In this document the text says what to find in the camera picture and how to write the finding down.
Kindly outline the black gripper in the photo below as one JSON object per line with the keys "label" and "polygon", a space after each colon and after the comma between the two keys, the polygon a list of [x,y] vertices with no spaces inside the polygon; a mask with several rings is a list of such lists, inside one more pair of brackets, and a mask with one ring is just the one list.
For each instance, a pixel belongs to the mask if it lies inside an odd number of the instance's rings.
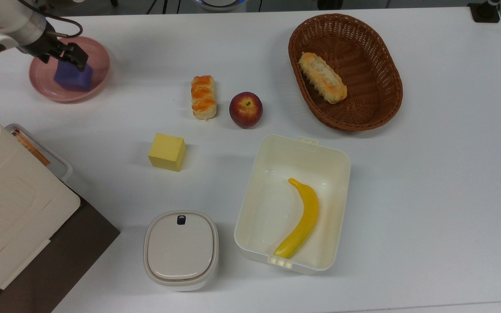
{"label": "black gripper", "polygon": [[84,72],[86,69],[89,55],[75,42],[65,44],[57,39],[57,36],[49,34],[53,32],[54,27],[46,23],[44,33],[36,41],[18,46],[17,49],[22,53],[37,57],[40,61],[48,64],[50,58],[68,62],[76,69]]}

